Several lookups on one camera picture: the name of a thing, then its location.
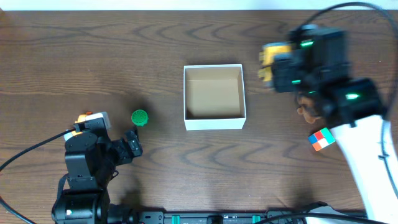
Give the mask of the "green ribbed plastic cap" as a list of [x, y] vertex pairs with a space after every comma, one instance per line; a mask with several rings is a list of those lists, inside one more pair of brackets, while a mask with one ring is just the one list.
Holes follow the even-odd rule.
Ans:
[[148, 123], [149, 116], [144, 110], [135, 110], [131, 115], [131, 121], [136, 125], [143, 127]]

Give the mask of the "yellow grey toy truck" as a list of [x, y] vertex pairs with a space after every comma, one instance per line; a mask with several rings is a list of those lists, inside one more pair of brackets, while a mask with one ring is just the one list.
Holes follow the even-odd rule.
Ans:
[[273, 89], [274, 87], [271, 69], [271, 66], [275, 61], [274, 57], [282, 54], [289, 54], [291, 51], [291, 46], [285, 42], [269, 43], [262, 46], [262, 50], [259, 52], [260, 68], [257, 74], [265, 87], [270, 89]]

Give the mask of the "brown plush bear toy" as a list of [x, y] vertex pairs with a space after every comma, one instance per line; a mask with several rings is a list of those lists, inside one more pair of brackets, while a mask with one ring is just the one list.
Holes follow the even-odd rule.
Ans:
[[296, 96], [296, 101], [298, 103], [297, 113], [302, 115], [307, 123], [313, 124], [316, 120], [321, 118], [316, 112], [314, 101], [311, 98], [299, 92]]

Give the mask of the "orange rubber duck toy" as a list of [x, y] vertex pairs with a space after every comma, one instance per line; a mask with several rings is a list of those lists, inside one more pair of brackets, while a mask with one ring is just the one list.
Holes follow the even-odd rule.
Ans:
[[[86, 117], [93, 114], [91, 111], [87, 111], [85, 114], [81, 114], [79, 115], [78, 119], [75, 121], [75, 123], [81, 123], [83, 121], [86, 121]], [[72, 131], [72, 135], [76, 136], [78, 134], [81, 134], [81, 132], [76, 132], [76, 131]]]

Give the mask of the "colourful puzzle cube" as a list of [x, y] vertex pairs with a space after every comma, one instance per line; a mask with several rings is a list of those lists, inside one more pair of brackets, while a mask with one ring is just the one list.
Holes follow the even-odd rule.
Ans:
[[323, 148], [335, 142], [335, 139], [328, 128], [323, 128], [308, 137], [309, 143], [315, 151], [320, 151]]

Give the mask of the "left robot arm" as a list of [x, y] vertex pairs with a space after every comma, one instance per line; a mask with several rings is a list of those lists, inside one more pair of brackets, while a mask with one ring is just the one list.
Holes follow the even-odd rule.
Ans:
[[138, 130], [133, 127], [118, 140], [110, 140], [102, 118], [74, 125], [76, 135], [65, 143], [68, 173], [58, 183], [52, 208], [55, 223], [138, 223], [131, 208], [113, 205], [107, 190], [118, 172], [143, 154]]

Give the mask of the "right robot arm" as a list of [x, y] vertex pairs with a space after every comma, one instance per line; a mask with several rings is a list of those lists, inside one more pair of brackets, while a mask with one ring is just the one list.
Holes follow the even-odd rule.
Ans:
[[262, 65], [276, 92], [295, 93], [306, 122], [324, 119], [315, 143], [337, 143], [351, 169], [369, 219], [397, 222], [397, 154], [391, 124], [374, 82], [350, 75], [346, 33], [304, 26], [287, 42], [263, 46]]

